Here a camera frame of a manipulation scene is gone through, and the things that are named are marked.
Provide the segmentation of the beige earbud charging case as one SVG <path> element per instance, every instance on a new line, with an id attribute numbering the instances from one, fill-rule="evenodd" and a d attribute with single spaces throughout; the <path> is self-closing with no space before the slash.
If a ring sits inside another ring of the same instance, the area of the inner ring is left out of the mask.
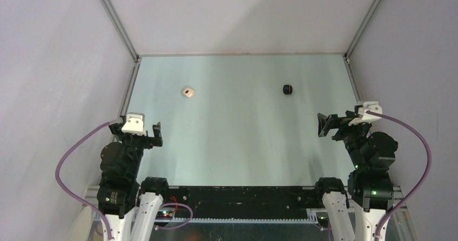
<path id="1" fill-rule="evenodd" d="M 191 98 L 194 96 L 194 90 L 192 88 L 184 88 L 182 90 L 182 94 L 186 97 L 186 98 Z"/>

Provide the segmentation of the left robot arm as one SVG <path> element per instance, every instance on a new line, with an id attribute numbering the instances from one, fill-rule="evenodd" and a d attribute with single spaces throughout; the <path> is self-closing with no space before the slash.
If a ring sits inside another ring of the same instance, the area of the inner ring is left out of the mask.
<path id="1" fill-rule="evenodd" d="M 101 153 L 102 179 L 97 192 L 102 213 L 104 240 L 148 240 L 159 208 L 171 199 L 166 178 L 137 176 L 144 150 L 163 146 L 161 124 L 153 125 L 153 136 L 124 133 L 120 123 L 110 126 L 119 141 Z"/>

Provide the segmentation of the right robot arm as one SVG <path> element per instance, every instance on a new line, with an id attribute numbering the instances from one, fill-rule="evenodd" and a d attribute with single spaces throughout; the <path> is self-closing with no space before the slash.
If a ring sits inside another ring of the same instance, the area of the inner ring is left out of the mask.
<path id="1" fill-rule="evenodd" d="M 352 124 L 354 112 L 344 117 L 318 114 L 318 135 L 336 129 L 354 165 L 347 186 L 337 178 L 320 178 L 314 200 L 325 207 L 334 240 L 386 240 L 387 214 L 394 204 L 394 187 L 388 174 L 398 143 L 384 132 L 369 133 L 371 123 Z"/>

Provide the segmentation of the black earbud charging case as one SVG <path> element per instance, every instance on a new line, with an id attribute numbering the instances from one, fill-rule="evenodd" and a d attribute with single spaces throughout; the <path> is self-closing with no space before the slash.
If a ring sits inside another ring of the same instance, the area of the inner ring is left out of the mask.
<path id="1" fill-rule="evenodd" d="M 282 91 L 283 91 L 284 95 L 291 95 L 293 93 L 293 87 L 292 87 L 292 85 L 285 84 L 282 87 Z"/>

